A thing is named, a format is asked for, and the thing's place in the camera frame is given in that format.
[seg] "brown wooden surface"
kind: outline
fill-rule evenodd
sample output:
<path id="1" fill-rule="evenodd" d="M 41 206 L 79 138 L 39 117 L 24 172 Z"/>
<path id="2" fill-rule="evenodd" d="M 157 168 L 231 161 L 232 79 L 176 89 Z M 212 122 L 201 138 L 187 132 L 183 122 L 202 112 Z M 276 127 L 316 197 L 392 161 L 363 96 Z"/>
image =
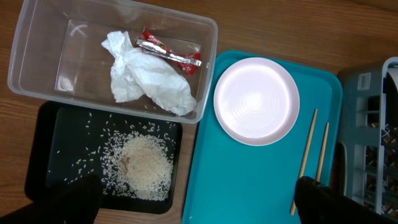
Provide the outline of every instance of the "brown wooden surface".
<path id="1" fill-rule="evenodd" d="M 218 53 L 235 49 L 337 73 L 398 56 L 398 12 L 338 0 L 142 0 L 214 19 Z M 37 110 L 44 102 L 7 87 L 22 0 L 0 0 L 0 216 L 30 201 L 24 182 Z M 174 204 L 163 215 L 99 211 L 96 223 L 180 223 L 196 126 L 185 125 Z"/>

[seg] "chopstick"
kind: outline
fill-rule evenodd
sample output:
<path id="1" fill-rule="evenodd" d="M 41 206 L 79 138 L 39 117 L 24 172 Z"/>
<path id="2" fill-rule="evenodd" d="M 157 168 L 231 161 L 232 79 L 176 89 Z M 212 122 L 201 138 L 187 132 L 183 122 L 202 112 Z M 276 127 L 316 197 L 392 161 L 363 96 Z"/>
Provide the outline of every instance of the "chopstick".
<path id="1" fill-rule="evenodd" d="M 305 165 L 307 163 L 308 153 L 310 152 L 310 147 L 311 147 L 313 129 L 315 127 L 315 121 L 317 120 L 317 114 L 318 114 L 318 109 L 315 109 L 315 112 L 314 112 L 313 118 L 312 118 L 312 122 L 311 122 L 310 134 L 308 135 L 307 145 L 305 146 L 304 157 L 303 157 L 303 161 L 301 163 L 300 175 L 298 176 L 299 178 L 304 175 Z M 290 214 L 294 215 L 295 211 L 296 211 L 296 204 L 295 204 L 294 198 L 293 198 L 293 203 L 292 203 L 292 208 L 290 209 Z"/>
<path id="2" fill-rule="evenodd" d="M 321 179 L 323 158 L 325 157 L 326 142 L 328 140 L 328 132 L 329 132 L 329 122 L 327 122 L 326 124 L 325 134 L 323 135 L 322 149 L 321 149 L 321 155 L 319 157 L 319 164 L 318 164 L 317 178 L 316 178 L 318 182 Z"/>

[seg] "blue tray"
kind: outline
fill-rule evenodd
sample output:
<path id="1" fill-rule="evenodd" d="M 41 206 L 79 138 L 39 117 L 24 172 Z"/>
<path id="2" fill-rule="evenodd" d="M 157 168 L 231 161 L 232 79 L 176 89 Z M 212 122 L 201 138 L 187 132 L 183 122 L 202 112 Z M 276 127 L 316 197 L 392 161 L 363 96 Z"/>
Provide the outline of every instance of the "blue tray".
<path id="1" fill-rule="evenodd" d="M 292 130 L 268 146 L 241 144 L 229 137 L 216 119 L 214 89 L 233 63 L 260 57 L 227 51 L 216 58 L 205 114 L 200 121 L 193 155 L 183 224 L 196 223 L 300 223 L 290 215 L 295 182 L 315 108 L 317 122 L 304 175 L 315 178 L 326 122 L 328 143 L 321 183 L 328 185 L 343 92 L 334 74 L 271 59 L 293 77 L 300 93 L 300 113 Z"/>

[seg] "white plate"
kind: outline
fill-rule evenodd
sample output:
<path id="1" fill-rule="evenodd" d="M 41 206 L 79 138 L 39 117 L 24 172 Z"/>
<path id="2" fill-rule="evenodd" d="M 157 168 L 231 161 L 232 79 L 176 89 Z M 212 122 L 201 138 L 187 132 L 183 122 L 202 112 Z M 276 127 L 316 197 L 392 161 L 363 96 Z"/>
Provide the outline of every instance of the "white plate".
<path id="1" fill-rule="evenodd" d="M 214 107 L 221 127 L 235 140 L 265 146 L 282 139 L 299 115 L 300 96 L 289 72 L 265 58 L 247 58 L 218 80 Z"/>

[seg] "white label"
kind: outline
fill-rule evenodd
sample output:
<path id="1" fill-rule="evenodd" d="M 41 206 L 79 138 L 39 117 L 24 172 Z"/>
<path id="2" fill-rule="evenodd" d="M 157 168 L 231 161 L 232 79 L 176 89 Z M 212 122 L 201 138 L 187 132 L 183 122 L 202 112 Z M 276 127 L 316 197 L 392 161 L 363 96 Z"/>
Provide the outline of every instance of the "white label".
<path id="1" fill-rule="evenodd" d="M 368 90 L 371 86 L 371 73 L 364 73 L 358 76 L 358 90 Z"/>

